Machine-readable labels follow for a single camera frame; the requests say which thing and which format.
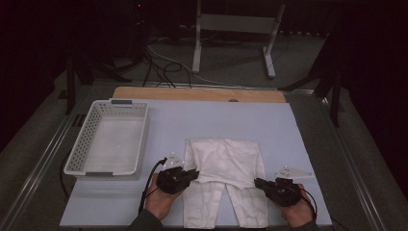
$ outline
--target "white pants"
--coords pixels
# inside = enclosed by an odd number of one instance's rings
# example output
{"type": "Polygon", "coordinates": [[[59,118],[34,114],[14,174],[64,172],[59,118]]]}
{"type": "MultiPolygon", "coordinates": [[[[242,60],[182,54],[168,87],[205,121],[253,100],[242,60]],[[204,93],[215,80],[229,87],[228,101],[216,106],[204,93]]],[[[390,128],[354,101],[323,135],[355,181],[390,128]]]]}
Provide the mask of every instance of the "white pants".
{"type": "Polygon", "coordinates": [[[265,179],[258,143],[225,139],[190,139],[185,169],[200,175],[183,192],[184,227],[215,228],[222,192],[226,186],[240,227],[268,226],[268,200],[255,188],[265,179]]]}

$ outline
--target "white table surface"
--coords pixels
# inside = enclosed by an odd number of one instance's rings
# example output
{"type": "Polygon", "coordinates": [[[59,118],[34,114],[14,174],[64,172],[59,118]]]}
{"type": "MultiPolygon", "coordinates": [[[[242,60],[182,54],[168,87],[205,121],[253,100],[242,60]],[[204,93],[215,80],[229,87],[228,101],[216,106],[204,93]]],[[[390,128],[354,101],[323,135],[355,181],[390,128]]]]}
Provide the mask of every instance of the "white table surface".
{"type": "MultiPolygon", "coordinates": [[[[149,127],[137,181],[78,180],[66,205],[61,226],[110,227],[129,225],[137,216],[140,196],[152,167],[171,152],[184,158],[189,138],[226,138],[256,141],[260,145],[267,180],[283,166],[314,172],[287,103],[242,103],[183,100],[146,100],[149,127]]],[[[295,180],[302,183],[318,204],[318,225],[329,225],[328,214],[317,178],[295,180]]],[[[285,225],[280,211],[268,206],[269,225],[285,225]]],[[[174,202],[163,220],[166,226],[183,226],[183,200],[174,202]]],[[[238,226],[225,189],[217,216],[217,226],[238,226]]]]}

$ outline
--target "metal frame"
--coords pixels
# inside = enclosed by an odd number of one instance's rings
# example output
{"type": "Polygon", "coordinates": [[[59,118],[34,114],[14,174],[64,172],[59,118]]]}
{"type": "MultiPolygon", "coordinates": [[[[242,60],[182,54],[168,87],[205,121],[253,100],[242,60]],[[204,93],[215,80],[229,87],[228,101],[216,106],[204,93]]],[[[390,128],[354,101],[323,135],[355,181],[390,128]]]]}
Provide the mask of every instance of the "metal frame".
{"type": "Polygon", "coordinates": [[[259,34],[270,34],[268,46],[264,47],[264,59],[268,72],[268,77],[273,79],[276,76],[273,61],[270,56],[272,46],[275,42],[285,5],[279,7],[275,18],[236,16],[201,13],[201,0],[197,0],[197,17],[195,28],[195,48],[192,59],[192,71],[198,73],[201,63],[201,30],[249,32],[259,34]]]}
{"type": "MultiPolygon", "coordinates": [[[[185,88],[186,86],[187,85],[176,85],[176,87],[181,87],[181,88],[185,88]]],[[[194,87],[195,88],[205,88],[205,89],[240,89],[238,87],[228,87],[227,88],[227,87],[220,87],[220,86],[194,86],[194,87]]],[[[254,88],[251,90],[275,90],[275,89],[254,88]]],[[[24,213],[25,209],[30,203],[30,200],[33,197],[34,193],[36,192],[37,187],[40,184],[44,174],[46,173],[56,153],[58,152],[60,145],[63,142],[64,137],[69,129],[69,126],[74,120],[75,112],[78,110],[83,100],[88,96],[88,92],[89,92],[88,89],[86,90],[82,89],[80,91],[80,94],[78,95],[79,104],[76,104],[76,106],[72,110],[72,113],[65,117],[59,129],[57,130],[56,134],[54,135],[53,139],[51,140],[46,150],[42,154],[38,163],[36,164],[35,168],[33,169],[33,171],[30,173],[30,175],[26,179],[23,187],[21,188],[20,192],[16,196],[16,199],[12,207],[1,220],[0,230],[14,230],[14,228],[18,224],[19,219],[21,218],[22,214],[24,213]]],[[[304,95],[304,96],[314,97],[314,93],[312,90],[294,90],[292,92],[284,92],[284,94],[285,95],[304,95]]],[[[337,142],[339,143],[341,147],[346,170],[349,173],[351,183],[353,184],[354,189],[360,199],[361,205],[366,213],[367,219],[370,223],[372,230],[378,230],[378,231],[387,230],[385,227],[384,221],[378,214],[375,203],[372,200],[370,192],[362,179],[362,176],[351,156],[351,153],[345,144],[345,141],[344,141],[344,138],[341,132],[331,122],[330,114],[329,114],[329,104],[327,100],[325,98],[321,99],[319,100],[319,104],[321,107],[321,111],[324,114],[324,117],[326,118],[327,124],[332,129],[335,139],[337,140],[337,142]]]]}

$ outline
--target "sleeve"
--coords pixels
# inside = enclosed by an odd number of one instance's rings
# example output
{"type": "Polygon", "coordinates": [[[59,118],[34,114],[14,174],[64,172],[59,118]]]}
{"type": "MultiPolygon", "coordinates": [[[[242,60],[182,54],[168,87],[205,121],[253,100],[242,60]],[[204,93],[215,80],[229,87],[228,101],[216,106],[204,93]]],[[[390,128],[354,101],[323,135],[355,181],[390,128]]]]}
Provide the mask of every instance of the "sleeve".
{"type": "Polygon", "coordinates": [[[132,224],[126,228],[126,231],[158,231],[162,230],[162,223],[154,217],[149,211],[142,210],[132,224]]]}
{"type": "Polygon", "coordinates": [[[318,226],[314,220],[306,223],[300,227],[291,228],[291,231],[319,231],[318,226]]]}

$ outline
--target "plastic basket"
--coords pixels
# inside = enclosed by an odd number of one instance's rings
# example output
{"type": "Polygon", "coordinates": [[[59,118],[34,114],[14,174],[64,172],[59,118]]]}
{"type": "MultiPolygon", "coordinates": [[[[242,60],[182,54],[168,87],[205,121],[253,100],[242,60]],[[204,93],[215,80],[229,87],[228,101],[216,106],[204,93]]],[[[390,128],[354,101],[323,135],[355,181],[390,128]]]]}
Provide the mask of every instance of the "plastic basket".
{"type": "Polygon", "coordinates": [[[78,179],[137,180],[147,133],[147,104],[97,100],[65,164],[78,179]]]}

